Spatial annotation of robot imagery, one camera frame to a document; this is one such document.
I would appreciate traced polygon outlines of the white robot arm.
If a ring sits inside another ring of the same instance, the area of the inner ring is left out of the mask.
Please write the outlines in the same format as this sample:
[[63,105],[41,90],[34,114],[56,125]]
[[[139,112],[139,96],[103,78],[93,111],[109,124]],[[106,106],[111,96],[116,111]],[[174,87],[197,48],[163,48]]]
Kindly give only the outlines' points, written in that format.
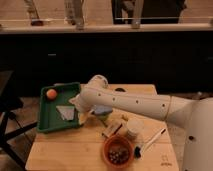
[[94,105],[104,105],[185,129],[182,171],[213,171],[213,97],[191,100],[119,92],[108,88],[104,76],[95,75],[70,102],[81,113],[90,111]]

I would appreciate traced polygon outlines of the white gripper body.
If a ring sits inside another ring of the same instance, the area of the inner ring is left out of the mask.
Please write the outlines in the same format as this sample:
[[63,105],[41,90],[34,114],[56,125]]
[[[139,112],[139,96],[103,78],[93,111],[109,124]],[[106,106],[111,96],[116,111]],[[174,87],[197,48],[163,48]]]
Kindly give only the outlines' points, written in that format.
[[80,95],[76,95],[75,97],[72,97],[69,99],[69,102],[75,106],[75,108],[79,112],[83,112],[84,109],[82,107],[82,104],[80,103]]

